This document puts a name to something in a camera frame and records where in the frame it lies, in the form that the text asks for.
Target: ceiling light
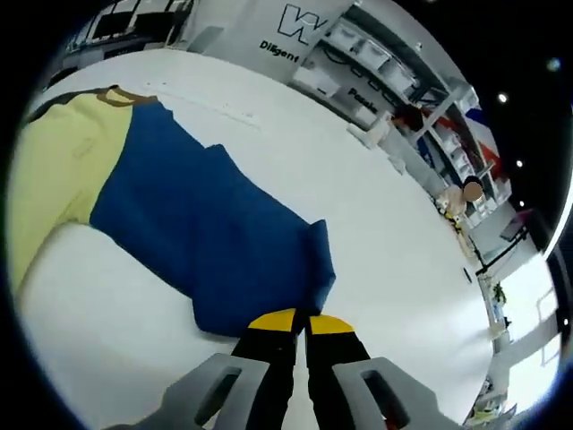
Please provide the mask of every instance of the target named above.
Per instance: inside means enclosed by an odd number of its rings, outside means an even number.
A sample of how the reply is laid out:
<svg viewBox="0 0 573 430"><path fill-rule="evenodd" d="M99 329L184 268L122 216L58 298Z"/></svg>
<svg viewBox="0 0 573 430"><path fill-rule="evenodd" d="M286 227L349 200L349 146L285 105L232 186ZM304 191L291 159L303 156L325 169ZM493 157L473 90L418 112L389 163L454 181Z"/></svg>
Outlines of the ceiling light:
<svg viewBox="0 0 573 430"><path fill-rule="evenodd" d="M550 72L557 72L561 69L561 60L559 58L552 58L547 62L547 70Z"/></svg>

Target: blue cloth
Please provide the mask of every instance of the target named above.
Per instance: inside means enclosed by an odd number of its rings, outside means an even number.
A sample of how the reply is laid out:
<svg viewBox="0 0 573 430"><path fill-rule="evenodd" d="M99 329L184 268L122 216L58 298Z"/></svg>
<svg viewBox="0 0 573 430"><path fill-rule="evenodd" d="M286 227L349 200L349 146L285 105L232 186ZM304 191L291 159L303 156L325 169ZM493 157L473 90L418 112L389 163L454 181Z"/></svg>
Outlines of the blue cloth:
<svg viewBox="0 0 573 430"><path fill-rule="evenodd" d="M282 309L320 311L335 279L326 222L309 226L159 103L134 108L90 223L191 297L199 328L216 334L240 336Z"/></svg>

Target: box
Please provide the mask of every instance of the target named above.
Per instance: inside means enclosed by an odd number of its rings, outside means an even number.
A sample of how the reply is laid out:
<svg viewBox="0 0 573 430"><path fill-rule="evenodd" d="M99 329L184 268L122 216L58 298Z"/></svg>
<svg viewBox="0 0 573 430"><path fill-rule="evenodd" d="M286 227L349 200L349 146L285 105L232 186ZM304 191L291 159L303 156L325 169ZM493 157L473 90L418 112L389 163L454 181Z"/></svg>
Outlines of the box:
<svg viewBox="0 0 573 430"><path fill-rule="evenodd" d="M361 40L361 36L357 32L343 24L336 25L329 38L347 51L350 51Z"/></svg>
<svg viewBox="0 0 573 430"><path fill-rule="evenodd" d="M312 69L299 67L293 76L293 81L300 82L313 90L318 90L326 97L332 97L340 89L338 82L320 67Z"/></svg>
<svg viewBox="0 0 573 430"><path fill-rule="evenodd" d="M391 57L386 49L371 40L365 40L360 51L358 51L358 58L376 70L380 69Z"/></svg>
<svg viewBox="0 0 573 430"><path fill-rule="evenodd" d="M355 118L360 123L372 125L376 121L377 116L366 106L360 106L355 112Z"/></svg>
<svg viewBox="0 0 573 430"><path fill-rule="evenodd" d="M446 83L453 91L458 93L456 105L464 115L468 110L477 107L480 100L477 97L474 87L469 83L454 77L446 78Z"/></svg>
<svg viewBox="0 0 573 430"><path fill-rule="evenodd" d="M415 84L414 76L396 58L382 65L381 75L386 83L401 93Z"/></svg>
<svg viewBox="0 0 573 430"><path fill-rule="evenodd" d="M439 135L442 141L442 149L444 149L448 154L451 154L455 150L461 147L458 139L458 135L442 124L436 125L436 133Z"/></svg>

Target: yellow cloth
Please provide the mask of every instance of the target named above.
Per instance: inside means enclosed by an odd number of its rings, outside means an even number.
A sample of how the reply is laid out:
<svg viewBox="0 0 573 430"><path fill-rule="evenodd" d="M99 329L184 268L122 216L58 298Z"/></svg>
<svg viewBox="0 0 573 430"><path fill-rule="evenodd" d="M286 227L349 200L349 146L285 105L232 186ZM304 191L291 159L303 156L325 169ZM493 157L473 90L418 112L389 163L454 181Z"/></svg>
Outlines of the yellow cloth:
<svg viewBox="0 0 573 430"><path fill-rule="evenodd" d="M129 101L113 91L107 96ZM99 192L119 160L132 106L96 94L52 106L27 125L13 159L7 201L12 292L50 232L68 221L87 224Z"/></svg>

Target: white tabletop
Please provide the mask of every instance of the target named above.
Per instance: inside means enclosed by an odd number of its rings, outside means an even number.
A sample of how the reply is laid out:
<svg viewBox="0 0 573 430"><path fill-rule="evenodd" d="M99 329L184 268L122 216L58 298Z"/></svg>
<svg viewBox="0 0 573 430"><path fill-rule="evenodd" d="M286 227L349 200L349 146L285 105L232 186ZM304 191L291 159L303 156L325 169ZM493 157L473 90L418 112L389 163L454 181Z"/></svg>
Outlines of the white tabletop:
<svg viewBox="0 0 573 430"><path fill-rule="evenodd" d="M94 64L32 108L115 83L157 94L203 145L225 145L255 184L307 221L325 219L337 281L324 312L353 324L372 357L393 360L436 392L445 415L463 421L492 358L488 318L477 280L463 272L472 271L458 241L412 178L296 91L181 51ZM149 414L170 383L234 345L199 332L189 299L87 227L58 230L24 290L32 344L92 427ZM300 350L284 429L317 428L306 377Z"/></svg>

